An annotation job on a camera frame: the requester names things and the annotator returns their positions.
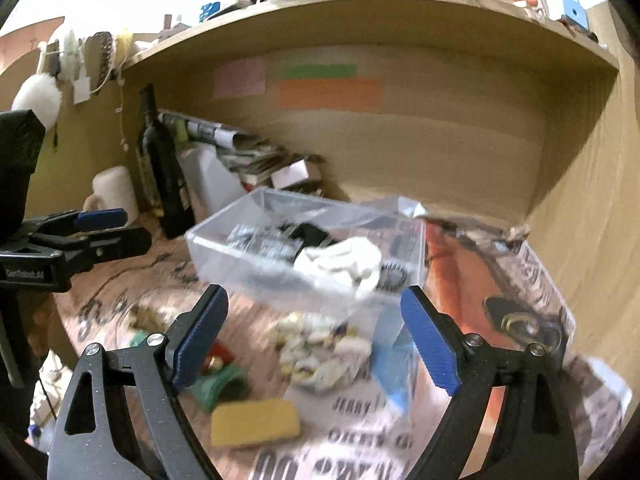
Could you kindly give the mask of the floral yellow white scrunchie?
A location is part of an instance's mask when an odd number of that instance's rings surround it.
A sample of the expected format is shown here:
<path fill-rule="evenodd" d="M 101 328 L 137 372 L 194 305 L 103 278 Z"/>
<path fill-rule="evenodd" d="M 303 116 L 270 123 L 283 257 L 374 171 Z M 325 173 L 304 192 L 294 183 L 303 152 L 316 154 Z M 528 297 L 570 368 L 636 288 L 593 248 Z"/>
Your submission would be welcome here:
<path fill-rule="evenodd" d="M 299 388 L 323 394 L 368 374 L 372 341 L 347 321 L 293 312 L 271 325 L 269 337 L 279 372 Z"/>

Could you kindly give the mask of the white cloth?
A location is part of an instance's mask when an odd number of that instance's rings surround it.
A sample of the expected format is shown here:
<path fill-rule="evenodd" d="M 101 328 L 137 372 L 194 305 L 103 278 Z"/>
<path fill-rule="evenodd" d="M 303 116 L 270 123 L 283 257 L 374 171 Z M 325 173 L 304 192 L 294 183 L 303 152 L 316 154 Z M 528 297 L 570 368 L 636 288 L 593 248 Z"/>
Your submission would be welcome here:
<path fill-rule="evenodd" d="M 293 269 L 315 288 L 363 298 L 374 292 L 381 276 L 382 252 L 367 237 L 353 236 L 326 247 L 300 251 Z"/>

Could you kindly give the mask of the white ceramic mug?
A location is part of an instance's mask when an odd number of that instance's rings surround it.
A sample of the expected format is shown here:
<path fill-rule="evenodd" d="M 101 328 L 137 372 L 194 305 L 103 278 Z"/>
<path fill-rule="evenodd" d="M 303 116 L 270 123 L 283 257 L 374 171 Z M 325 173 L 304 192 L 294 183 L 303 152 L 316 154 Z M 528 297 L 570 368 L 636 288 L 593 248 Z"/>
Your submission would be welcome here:
<path fill-rule="evenodd" d="M 122 209 L 127 214 L 127 226 L 136 221 L 139 209 L 129 170 L 116 166 L 97 174 L 92 180 L 92 193 L 85 199 L 82 209 Z"/>

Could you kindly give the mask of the vintage newspaper print tablecloth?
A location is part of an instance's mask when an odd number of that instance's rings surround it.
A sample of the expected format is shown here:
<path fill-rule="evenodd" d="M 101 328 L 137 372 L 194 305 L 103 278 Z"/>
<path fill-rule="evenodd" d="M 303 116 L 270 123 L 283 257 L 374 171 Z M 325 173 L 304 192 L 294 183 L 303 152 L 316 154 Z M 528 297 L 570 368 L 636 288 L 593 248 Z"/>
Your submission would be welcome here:
<path fill-rule="evenodd" d="M 218 402 L 223 448 L 319 437 L 259 478 L 457 479 L 485 419 L 481 479 L 579 479 L 632 401 L 573 347 L 576 321 L 523 228 L 377 209 L 200 223 L 181 243 L 74 279 L 82 352 L 52 479 L 215 479 L 180 403 L 221 340 L 287 399 Z"/>

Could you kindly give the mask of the yellow sponge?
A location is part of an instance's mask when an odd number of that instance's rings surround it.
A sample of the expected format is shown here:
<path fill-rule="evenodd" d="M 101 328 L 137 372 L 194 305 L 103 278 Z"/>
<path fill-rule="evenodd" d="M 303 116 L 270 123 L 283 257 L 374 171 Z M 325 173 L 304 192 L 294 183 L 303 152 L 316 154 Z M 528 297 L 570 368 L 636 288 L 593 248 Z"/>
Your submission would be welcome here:
<path fill-rule="evenodd" d="M 228 402 L 218 405 L 210 419 L 213 448 L 247 446 L 297 438 L 300 420 L 295 405 L 284 399 Z"/>

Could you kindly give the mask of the red gold ribbon item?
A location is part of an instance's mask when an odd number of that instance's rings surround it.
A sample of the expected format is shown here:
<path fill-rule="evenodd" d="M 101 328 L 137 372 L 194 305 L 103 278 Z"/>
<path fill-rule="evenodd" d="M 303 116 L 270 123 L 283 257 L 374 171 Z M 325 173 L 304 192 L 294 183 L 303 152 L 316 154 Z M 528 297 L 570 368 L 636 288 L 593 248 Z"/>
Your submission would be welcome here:
<path fill-rule="evenodd" d="M 209 348 L 201 367 L 202 375 L 221 372 L 235 361 L 235 355 L 219 340 L 215 340 Z"/>

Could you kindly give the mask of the dark wine bottle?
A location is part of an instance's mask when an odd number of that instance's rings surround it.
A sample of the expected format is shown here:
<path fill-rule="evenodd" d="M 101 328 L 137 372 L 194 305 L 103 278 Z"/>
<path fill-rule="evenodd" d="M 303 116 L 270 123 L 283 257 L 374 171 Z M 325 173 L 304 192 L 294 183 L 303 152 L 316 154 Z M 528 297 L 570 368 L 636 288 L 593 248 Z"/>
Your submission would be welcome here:
<path fill-rule="evenodd" d="M 194 210 L 174 138 L 158 116 L 154 86 L 146 84 L 140 96 L 144 128 L 138 144 L 143 183 L 165 237 L 173 240 L 194 226 Z"/>

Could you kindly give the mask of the white fluffy pompom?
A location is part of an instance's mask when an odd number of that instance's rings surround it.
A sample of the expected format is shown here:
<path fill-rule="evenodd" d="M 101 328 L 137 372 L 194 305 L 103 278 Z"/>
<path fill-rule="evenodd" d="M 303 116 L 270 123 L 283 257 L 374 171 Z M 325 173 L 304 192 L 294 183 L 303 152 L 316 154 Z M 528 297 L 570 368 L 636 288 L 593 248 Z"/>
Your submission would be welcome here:
<path fill-rule="evenodd" d="M 31 110 L 43 127 L 50 131 L 58 120 L 62 99 L 62 92 L 54 77 L 35 74 L 23 82 L 12 102 L 11 110 Z"/>

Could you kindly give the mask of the white plastic jug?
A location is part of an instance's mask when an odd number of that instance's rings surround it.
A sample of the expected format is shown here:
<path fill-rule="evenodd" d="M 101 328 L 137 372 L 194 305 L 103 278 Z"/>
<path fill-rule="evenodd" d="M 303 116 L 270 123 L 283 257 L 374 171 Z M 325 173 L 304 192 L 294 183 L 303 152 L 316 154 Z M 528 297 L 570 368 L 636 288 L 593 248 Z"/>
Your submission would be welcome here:
<path fill-rule="evenodd" d="M 196 222 L 202 222 L 246 194 L 240 180 L 220 161 L 213 145 L 181 144 L 178 162 L 186 177 Z"/>

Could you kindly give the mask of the rolled newspaper stack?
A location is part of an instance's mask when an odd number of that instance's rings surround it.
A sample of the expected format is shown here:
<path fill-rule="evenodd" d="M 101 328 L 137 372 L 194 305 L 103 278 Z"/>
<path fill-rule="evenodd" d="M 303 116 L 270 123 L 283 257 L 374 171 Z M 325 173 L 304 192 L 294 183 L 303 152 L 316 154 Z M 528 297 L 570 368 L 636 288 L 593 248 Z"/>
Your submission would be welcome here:
<path fill-rule="evenodd" d="M 171 110 L 160 110 L 158 119 L 178 143 L 212 146 L 220 162 L 245 185 L 267 185 L 270 176 L 288 161 L 283 146 L 238 127 Z"/>

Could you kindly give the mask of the small white cardboard box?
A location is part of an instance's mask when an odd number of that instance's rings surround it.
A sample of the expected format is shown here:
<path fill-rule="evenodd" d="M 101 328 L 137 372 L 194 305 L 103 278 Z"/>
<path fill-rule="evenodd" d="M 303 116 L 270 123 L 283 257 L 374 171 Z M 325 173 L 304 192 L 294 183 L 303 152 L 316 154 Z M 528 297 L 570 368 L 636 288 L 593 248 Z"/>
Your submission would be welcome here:
<path fill-rule="evenodd" d="M 271 175 L 271 183 L 277 190 L 286 190 L 296 186 L 318 183 L 322 180 L 317 164 L 309 160 L 299 159 Z"/>

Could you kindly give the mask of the pink sticky paper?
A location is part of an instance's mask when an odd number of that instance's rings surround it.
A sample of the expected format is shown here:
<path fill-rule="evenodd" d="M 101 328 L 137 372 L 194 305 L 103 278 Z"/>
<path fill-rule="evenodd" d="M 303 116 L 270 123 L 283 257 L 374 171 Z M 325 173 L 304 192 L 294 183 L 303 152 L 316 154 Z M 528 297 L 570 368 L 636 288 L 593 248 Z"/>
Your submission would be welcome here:
<path fill-rule="evenodd" d="M 262 96 L 266 92 L 267 64 L 263 58 L 241 58 L 214 70 L 213 99 Z"/>

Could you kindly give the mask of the clear plastic storage box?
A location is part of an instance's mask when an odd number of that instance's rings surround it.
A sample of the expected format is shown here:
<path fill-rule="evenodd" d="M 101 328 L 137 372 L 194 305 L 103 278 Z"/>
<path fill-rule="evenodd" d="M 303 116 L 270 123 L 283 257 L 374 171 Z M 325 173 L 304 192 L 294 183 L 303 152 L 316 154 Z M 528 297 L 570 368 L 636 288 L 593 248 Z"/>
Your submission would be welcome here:
<path fill-rule="evenodd" d="M 399 197 L 353 204 L 256 188 L 186 233 L 201 281 L 282 312 L 347 321 L 379 344 L 425 273 L 425 224 Z"/>

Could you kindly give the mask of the green sticky paper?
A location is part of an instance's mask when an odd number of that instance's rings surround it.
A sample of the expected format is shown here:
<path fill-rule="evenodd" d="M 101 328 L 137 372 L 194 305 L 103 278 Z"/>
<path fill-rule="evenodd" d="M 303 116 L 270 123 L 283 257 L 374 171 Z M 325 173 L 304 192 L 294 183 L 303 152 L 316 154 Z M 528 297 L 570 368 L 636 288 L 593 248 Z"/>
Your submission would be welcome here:
<path fill-rule="evenodd" d="M 279 72 L 283 80 L 297 79 L 348 79 L 358 76 L 354 64 L 300 64 L 285 66 Z"/>

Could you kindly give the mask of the orange sticky paper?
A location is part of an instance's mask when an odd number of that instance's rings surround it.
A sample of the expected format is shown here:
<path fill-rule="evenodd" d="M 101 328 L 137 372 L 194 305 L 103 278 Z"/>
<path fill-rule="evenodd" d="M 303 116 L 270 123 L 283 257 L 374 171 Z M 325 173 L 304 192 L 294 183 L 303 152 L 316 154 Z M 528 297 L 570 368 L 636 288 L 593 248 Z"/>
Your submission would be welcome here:
<path fill-rule="evenodd" d="M 286 110 L 344 110 L 377 113 L 383 85 L 371 78 L 310 78 L 281 80 L 279 105 Z"/>

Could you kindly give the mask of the wooden shelf board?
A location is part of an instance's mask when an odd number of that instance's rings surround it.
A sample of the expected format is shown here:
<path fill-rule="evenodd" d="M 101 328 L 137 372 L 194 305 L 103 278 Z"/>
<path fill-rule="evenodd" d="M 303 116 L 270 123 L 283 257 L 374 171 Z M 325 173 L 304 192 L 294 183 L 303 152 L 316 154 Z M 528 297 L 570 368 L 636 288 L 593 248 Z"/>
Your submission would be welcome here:
<path fill-rule="evenodd" d="M 545 81 L 618 72 L 616 57 L 596 42 L 504 0 L 266 1 L 179 32 L 126 65 L 189 66 L 323 46 L 472 55 L 532 70 Z"/>

